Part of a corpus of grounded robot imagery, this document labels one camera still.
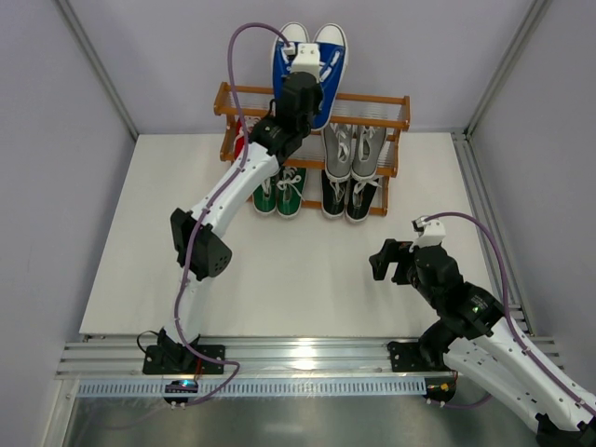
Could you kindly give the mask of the blue sneaker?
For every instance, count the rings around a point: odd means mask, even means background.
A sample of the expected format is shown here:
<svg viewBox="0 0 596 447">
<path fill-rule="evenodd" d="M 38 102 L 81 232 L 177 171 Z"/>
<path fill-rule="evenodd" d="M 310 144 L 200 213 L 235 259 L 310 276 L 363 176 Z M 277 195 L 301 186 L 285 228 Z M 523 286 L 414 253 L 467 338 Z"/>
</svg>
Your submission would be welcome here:
<svg viewBox="0 0 596 447">
<path fill-rule="evenodd" d="M 323 99 L 313 121 L 313 130 L 325 128 L 348 65 L 348 44 L 344 30 L 335 23 L 322 26 L 314 37 L 319 50 L 319 74 Z"/>
<path fill-rule="evenodd" d="M 308 31 L 303 24 L 289 22 L 279 29 L 279 32 L 292 44 L 306 43 L 309 41 Z M 274 98 L 277 100 L 281 94 L 283 81 L 291 70 L 291 57 L 283 51 L 284 40 L 277 38 L 272 49 L 272 86 Z"/>
</svg>

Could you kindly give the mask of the grey sneaker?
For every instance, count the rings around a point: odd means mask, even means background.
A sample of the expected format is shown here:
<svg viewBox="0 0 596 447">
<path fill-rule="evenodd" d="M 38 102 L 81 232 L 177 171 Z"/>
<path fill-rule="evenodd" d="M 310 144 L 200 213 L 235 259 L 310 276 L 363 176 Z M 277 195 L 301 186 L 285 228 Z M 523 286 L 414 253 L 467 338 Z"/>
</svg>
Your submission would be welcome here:
<svg viewBox="0 0 596 447">
<path fill-rule="evenodd" d="M 345 182 L 353 161 L 353 128 L 351 125 L 330 123 L 321 133 L 325 151 L 325 171 L 332 182 Z"/>
<path fill-rule="evenodd" d="M 357 181 L 365 182 L 376 173 L 379 157 L 386 144 L 387 128 L 358 126 L 356 136 L 351 174 Z"/>
</svg>

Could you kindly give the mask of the black sneaker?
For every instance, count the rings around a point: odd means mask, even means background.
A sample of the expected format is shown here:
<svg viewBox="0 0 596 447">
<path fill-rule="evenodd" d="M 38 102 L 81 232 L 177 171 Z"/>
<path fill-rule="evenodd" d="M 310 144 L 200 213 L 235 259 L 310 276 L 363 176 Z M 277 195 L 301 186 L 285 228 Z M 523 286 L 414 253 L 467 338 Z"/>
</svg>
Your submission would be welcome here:
<svg viewBox="0 0 596 447">
<path fill-rule="evenodd" d="M 326 218 L 337 219 L 344 214 L 347 187 L 348 181 L 333 181 L 325 171 L 321 172 L 321 212 Z"/>
<path fill-rule="evenodd" d="M 365 181 L 356 179 L 349 181 L 349 197 L 345 209 L 348 221 L 359 224 L 368 218 L 374 196 L 380 186 L 380 177 L 373 177 Z"/>
</svg>

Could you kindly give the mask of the red sneaker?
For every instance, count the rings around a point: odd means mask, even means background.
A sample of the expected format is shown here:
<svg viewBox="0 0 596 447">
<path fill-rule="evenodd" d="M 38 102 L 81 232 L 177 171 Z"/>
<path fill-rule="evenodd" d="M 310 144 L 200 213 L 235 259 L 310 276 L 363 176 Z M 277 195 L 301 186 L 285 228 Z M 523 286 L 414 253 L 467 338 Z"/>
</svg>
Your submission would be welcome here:
<svg viewBox="0 0 596 447">
<path fill-rule="evenodd" d="M 252 116 L 245 117 L 245 128 L 243 128 L 240 120 L 237 121 L 235 139 L 233 141 L 234 159 L 237 159 L 241 155 L 246 137 L 251 134 L 254 124 L 255 118 Z"/>
</svg>

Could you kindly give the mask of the green sneaker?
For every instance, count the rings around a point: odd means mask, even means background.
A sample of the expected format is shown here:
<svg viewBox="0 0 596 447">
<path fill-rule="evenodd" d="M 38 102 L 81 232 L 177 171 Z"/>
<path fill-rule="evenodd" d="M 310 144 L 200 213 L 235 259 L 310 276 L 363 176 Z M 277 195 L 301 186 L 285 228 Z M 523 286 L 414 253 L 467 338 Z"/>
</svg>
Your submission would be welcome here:
<svg viewBox="0 0 596 447">
<path fill-rule="evenodd" d="M 307 170 L 304 168 L 282 168 L 277 181 L 278 214 L 284 219 L 297 216 L 302 208 Z"/>
<path fill-rule="evenodd" d="M 270 215 L 277 209 L 278 176 L 272 176 L 262 182 L 252 194 L 252 204 L 257 213 Z"/>
</svg>

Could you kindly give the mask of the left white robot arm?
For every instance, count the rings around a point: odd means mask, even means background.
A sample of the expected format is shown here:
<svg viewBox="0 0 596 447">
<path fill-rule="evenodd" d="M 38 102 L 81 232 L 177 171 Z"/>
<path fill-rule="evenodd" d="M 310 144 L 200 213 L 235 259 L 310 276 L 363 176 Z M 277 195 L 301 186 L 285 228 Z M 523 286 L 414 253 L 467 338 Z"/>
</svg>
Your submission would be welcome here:
<svg viewBox="0 0 596 447">
<path fill-rule="evenodd" d="M 278 172 L 284 162 L 302 146 L 311 133 L 314 117 L 323 100 L 318 78 L 306 72 L 289 74 L 282 81 L 280 96 L 269 103 L 267 114 L 252 130 L 243 130 L 244 148 L 214 188 L 192 210 L 176 209 L 170 216 L 174 248 L 183 268 L 180 289 L 174 301 L 173 323 L 177 339 L 165 329 L 156 347 L 167 365 L 186 373 L 202 355 L 184 338 L 182 311 L 184 290 L 190 274 L 196 280 L 216 278 L 229 265 L 231 250 L 224 233 L 253 191 Z"/>
</svg>

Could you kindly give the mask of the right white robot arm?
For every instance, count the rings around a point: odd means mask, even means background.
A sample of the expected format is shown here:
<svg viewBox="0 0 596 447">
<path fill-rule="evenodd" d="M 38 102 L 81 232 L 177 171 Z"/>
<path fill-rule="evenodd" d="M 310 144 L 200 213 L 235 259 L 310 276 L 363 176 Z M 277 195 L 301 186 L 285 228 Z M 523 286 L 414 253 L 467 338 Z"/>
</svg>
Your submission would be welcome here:
<svg viewBox="0 0 596 447">
<path fill-rule="evenodd" d="M 520 417 L 541 446 L 594 445 L 595 417 L 586 408 L 594 395 L 511 330 L 502 304 L 464 280 L 441 245 L 388 239 L 369 263 L 376 280 L 395 264 L 392 282 L 413 287 L 436 311 L 438 320 L 417 343 L 426 367 L 468 377 Z"/>
</svg>

